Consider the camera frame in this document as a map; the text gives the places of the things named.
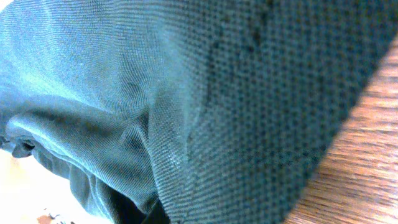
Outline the black polo shirt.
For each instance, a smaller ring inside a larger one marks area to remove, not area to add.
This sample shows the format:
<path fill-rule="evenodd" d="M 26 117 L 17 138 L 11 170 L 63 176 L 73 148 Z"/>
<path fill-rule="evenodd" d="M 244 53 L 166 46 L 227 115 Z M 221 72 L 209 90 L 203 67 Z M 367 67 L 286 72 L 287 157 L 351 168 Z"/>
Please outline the black polo shirt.
<path fill-rule="evenodd" d="M 114 223 L 280 223 L 397 34 L 394 0 L 1 12 L 1 147 Z"/>

